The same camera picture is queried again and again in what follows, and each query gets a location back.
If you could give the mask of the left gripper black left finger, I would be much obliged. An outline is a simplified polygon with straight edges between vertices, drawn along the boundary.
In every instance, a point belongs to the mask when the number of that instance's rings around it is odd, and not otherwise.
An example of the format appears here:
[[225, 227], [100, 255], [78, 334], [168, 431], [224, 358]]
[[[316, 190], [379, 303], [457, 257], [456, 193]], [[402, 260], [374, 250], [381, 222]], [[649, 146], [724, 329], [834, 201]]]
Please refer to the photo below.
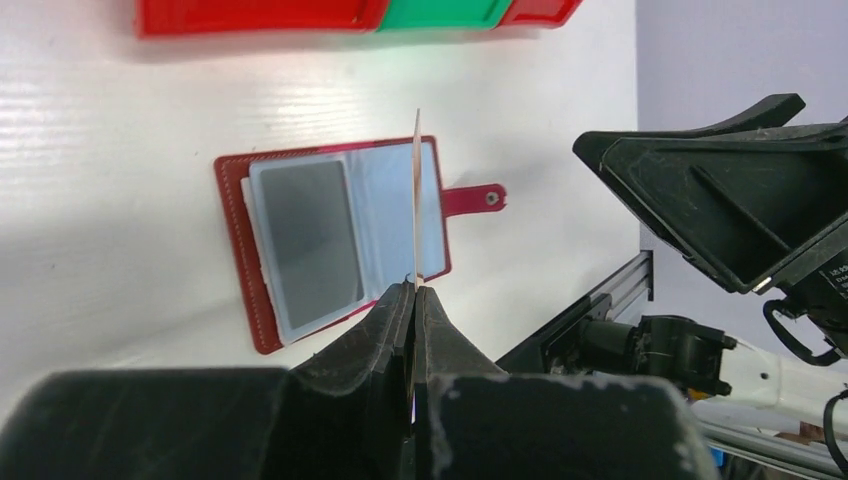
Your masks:
[[293, 369], [52, 374], [1, 432], [5, 479], [397, 479], [416, 294], [390, 286]]

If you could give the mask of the red leather card holder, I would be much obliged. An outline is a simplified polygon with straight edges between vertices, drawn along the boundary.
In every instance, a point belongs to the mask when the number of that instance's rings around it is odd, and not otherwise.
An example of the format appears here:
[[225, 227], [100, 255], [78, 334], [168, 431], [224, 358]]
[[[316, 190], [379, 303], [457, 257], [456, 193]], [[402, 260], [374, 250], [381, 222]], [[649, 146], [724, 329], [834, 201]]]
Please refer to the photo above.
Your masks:
[[[412, 138], [229, 155], [213, 165], [247, 322], [257, 352], [270, 354], [370, 308], [392, 284], [413, 271]], [[302, 336], [284, 335], [260, 232], [251, 174], [257, 164], [340, 161], [345, 169], [357, 239], [364, 298]], [[507, 192], [498, 183], [448, 188], [437, 143], [422, 137], [420, 267], [432, 280], [452, 269], [447, 221], [452, 216], [498, 212]]]

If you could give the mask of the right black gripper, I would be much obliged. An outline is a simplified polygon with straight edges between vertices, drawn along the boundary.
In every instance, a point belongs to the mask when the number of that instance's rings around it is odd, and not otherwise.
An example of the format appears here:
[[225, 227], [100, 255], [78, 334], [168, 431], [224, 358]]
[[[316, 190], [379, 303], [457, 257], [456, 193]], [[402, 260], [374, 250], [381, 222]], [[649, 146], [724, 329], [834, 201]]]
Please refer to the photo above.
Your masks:
[[847, 356], [847, 124], [796, 125], [795, 93], [767, 96], [684, 131], [588, 131], [573, 153], [640, 222], [731, 293], [783, 293], [764, 317], [799, 359], [816, 354], [782, 324], [808, 318], [824, 361]]

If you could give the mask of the grey credit card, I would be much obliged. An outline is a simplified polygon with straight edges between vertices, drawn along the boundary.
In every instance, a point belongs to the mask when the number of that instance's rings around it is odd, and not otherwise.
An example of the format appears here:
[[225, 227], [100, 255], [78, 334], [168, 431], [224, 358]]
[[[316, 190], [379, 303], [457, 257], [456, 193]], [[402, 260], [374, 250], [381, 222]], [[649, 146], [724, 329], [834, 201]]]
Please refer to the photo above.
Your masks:
[[251, 180], [280, 324], [302, 336], [364, 298], [346, 172], [338, 160], [267, 162]]

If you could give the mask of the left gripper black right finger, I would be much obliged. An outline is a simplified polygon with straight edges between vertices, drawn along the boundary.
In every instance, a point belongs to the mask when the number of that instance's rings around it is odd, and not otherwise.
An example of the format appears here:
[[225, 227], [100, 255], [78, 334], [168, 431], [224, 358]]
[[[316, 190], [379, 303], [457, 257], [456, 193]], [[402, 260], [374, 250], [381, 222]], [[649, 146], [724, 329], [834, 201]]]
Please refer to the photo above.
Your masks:
[[415, 475], [419, 479], [715, 479], [682, 395], [653, 377], [509, 374], [419, 289]]

